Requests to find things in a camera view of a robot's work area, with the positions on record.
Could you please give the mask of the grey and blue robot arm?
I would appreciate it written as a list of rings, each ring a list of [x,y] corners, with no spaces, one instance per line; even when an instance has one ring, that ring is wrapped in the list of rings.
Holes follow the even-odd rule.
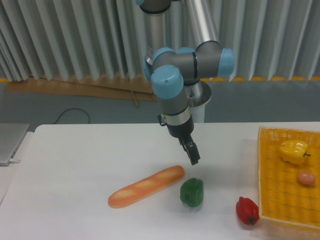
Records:
[[[137,0],[135,3],[145,16],[148,51],[144,73],[161,108],[159,124],[179,140],[191,164],[195,165],[201,157],[191,136],[194,130],[191,108],[206,92],[200,80],[230,76],[235,68],[234,53],[221,46],[207,0],[183,1],[196,48],[179,50],[169,48],[165,38],[165,13],[172,2]]]

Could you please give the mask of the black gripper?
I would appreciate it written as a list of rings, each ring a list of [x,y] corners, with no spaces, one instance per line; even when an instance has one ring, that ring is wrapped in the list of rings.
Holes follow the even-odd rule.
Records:
[[[201,159],[198,147],[193,141],[191,134],[194,130],[193,118],[190,117],[186,122],[180,125],[167,124],[167,129],[170,135],[178,138],[183,150],[187,153],[192,165],[196,165]]]

